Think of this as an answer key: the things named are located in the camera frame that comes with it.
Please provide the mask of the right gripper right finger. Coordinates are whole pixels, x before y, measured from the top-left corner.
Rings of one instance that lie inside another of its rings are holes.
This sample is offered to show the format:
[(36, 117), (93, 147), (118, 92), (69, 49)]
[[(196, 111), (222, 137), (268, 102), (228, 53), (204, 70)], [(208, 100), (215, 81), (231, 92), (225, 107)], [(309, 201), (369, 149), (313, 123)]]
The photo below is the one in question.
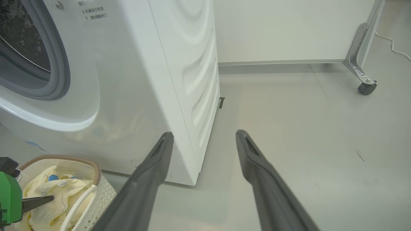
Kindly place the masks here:
[(252, 185), (263, 231), (319, 228), (245, 130), (235, 134), (242, 174)]

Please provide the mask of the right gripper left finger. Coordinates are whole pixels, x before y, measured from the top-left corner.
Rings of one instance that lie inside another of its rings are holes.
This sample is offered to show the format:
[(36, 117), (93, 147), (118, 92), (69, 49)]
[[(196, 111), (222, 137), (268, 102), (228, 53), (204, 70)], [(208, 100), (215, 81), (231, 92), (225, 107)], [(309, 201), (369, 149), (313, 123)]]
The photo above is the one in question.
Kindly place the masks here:
[(147, 231), (157, 195), (166, 179), (174, 136), (163, 133), (92, 228), (94, 231)]

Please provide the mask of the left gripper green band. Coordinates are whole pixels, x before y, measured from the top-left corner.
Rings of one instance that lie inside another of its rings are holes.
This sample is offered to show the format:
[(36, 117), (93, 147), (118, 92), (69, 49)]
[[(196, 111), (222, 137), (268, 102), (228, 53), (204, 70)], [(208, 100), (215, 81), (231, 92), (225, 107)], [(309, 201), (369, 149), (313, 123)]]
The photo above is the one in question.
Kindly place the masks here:
[(21, 221), (22, 214), (53, 201), (53, 199), (53, 195), (22, 199), (22, 189), (16, 178), (5, 172), (0, 173), (0, 223), (2, 225)]

